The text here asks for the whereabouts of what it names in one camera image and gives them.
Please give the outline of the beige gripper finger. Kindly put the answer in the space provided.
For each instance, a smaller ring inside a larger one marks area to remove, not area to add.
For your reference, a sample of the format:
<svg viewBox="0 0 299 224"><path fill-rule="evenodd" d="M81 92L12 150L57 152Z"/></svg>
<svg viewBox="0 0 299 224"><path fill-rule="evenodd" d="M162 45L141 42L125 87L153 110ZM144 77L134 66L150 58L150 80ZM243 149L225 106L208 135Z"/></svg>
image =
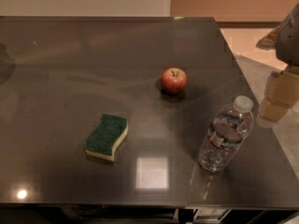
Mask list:
<svg viewBox="0 0 299 224"><path fill-rule="evenodd" d="M277 42L278 31L279 31L279 26L272 29L267 35L265 35L260 40L261 45L267 47L274 47Z"/></svg>
<svg viewBox="0 0 299 224"><path fill-rule="evenodd" d="M259 122L279 122L299 101L299 67L289 66L269 76L258 109Z"/></svg>

